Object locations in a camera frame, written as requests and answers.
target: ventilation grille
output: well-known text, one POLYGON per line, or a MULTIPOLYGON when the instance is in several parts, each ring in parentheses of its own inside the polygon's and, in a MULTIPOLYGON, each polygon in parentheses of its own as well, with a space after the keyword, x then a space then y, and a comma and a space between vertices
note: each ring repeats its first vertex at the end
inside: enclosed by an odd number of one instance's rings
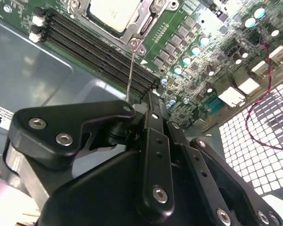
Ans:
MULTIPOLYGON (((263 195, 283 187, 283 151, 262 147, 251 140, 245 128, 249 108, 219 129, 225 161, 263 195)), ((248 125, 255 139, 283 148, 283 84, 254 109, 248 125)))

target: red wire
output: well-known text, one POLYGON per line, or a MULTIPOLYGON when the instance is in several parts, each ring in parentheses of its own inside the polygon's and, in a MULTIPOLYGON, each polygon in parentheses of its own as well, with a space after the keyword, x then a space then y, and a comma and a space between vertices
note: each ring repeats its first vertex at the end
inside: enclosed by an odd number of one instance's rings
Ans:
POLYGON ((255 109, 255 107, 257 105, 259 105, 262 101, 264 101, 264 99, 270 94, 270 91, 272 89, 272 67, 271 67, 271 62, 270 62, 270 58, 269 58, 269 49, 268 49, 268 46, 266 44, 266 42, 262 41, 262 45, 264 46, 264 49, 266 49, 267 51, 267 63, 268 63, 268 87, 267 87, 267 91, 265 92, 265 94, 263 95, 263 97, 261 97, 257 102, 255 102, 251 108, 249 109, 248 111, 248 114, 246 116, 246 119, 245 119, 245 127, 246 127, 246 130, 248 131, 249 135, 250 135, 250 138, 252 140, 254 140, 255 142, 257 142, 258 144, 262 145, 262 146, 265 146, 265 147, 270 147, 270 148, 273 148, 275 150, 281 150, 283 151, 283 148, 281 147, 276 147, 276 146, 272 146, 272 145, 268 145, 266 143, 263 143, 262 141, 260 140, 257 140, 254 138, 254 136, 250 133, 250 130, 249 130, 249 126, 248 126, 248 120, 250 119, 250 114, 253 112, 253 110, 255 109))

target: thin metal rod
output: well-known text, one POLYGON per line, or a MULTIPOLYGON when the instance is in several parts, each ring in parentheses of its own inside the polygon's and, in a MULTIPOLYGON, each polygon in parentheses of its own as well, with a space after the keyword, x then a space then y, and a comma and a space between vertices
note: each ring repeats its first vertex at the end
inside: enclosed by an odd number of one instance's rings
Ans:
POLYGON ((131 59, 131 67, 130 67, 130 74, 129 74, 129 80, 128 80, 128 86, 127 86, 127 96, 126 96, 127 102, 129 102, 129 98, 130 98, 130 87, 131 87, 132 74, 133 74, 134 55, 135 55, 135 51, 133 51, 132 59, 131 59))

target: metal screw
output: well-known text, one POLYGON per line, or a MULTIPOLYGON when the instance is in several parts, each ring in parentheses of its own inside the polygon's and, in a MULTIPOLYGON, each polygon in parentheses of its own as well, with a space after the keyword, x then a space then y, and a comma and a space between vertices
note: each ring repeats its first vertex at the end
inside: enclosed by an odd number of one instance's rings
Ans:
POLYGON ((7 12, 7 13, 11 13, 13 11, 13 9, 11 8, 10 5, 5 5, 3 7, 4 11, 7 12))
POLYGON ((279 219, 273 213, 269 213, 269 215, 277 225, 280 225, 279 219))
POLYGON ((56 142, 63 146, 69 146, 72 144, 73 139, 72 137, 67 133, 60 133, 56 136, 56 142))
POLYGON ((161 187, 153 188, 153 197, 160 203, 166 203, 168 201, 168 195, 161 187))
POLYGON ((164 5, 164 1, 163 0, 156 0, 155 1, 155 6, 157 7, 157 8, 160 8, 160 7, 162 7, 164 5))
POLYGON ((154 119, 158 119, 159 117, 158 117, 158 115, 157 114, 152 114, 152 117, 154 118, 154 119))
POLYGON ((259 218, 261 219, 261 221, 266 224, 266 225, 269 225, 269 220, 268 218, 261 212, 261 211, 258 211, 258 215, 259 215, 259 218))
POLYGON ((198 141, 198 143, 200 144, 201 147, 206 147, 206 144, 202 140, 198 141))
POLYGON ((131 111, 130 107, 127 107, 127 106, 124 106, 123 109, 124 109, 125 111, 128 111, 128 112, 131 111))
POLYGON ((137 46, 137 41, 136 40, 132 40, 130 42, 130 44, 133 46, 133 47, 136 47, 137 46))
POLYGON ((32 118, 28 121, 28 124, 33 129, 44 129, 47 126, 46 121, 39 118, 32 118))
POLYGON ((72 0, 71 1, 71 7, 72 8, 77 8, 80 5, 78 0, 72 0))
POLYGON ((179 126, 175 122, 172 123, 172 126, 174 126, 175 129, 179 129, 179 126))
POLYGON ((227 215, 227 213, 222 210, 222 209, 217 209, 217 216, 219 217, 219 219, 221 220, 221 222, 226 225, 226 226, 230 226, 231 225, 231 219, 230 217, 227 215))

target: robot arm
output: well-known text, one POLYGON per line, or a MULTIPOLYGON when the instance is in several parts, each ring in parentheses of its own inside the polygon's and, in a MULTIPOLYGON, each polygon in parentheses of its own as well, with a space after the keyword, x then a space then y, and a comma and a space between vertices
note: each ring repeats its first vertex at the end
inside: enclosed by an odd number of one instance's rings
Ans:
POLYGON ((205 142, 190 143, 148 93, 125 101, 15 113, 1 171, 42 210, 37 226, 283 225, 280 216, 205 142), (74 178, 79 155, 126 150, 74 178))

